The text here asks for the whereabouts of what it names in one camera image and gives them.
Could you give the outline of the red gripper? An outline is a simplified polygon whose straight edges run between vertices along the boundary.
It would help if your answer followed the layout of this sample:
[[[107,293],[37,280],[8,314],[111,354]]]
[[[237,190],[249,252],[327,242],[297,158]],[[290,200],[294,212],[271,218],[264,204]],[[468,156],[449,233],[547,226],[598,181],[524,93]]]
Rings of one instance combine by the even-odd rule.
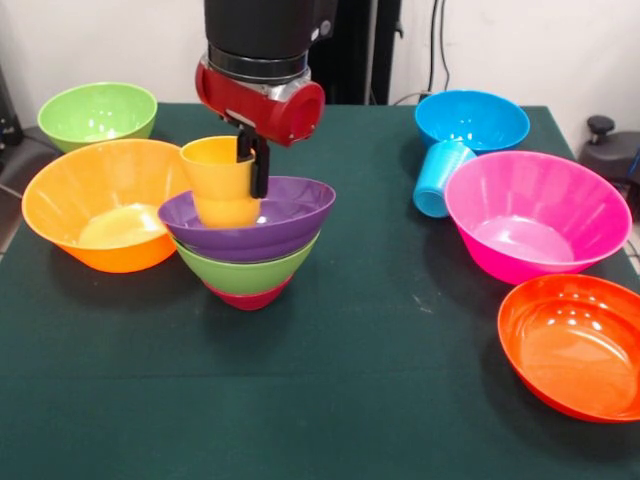
[[[268,193],[267,140],[290,146],[311,137],[325,107],[325,92],[311,80],[309,72],[281,85],[247,83],[217,71],[206,56],[197,65],[195,87],[201,102],[225,121],[249,126],[239,129],[236,156],[238,163],[254,158],[250,182],[253,198],[265,198]]]

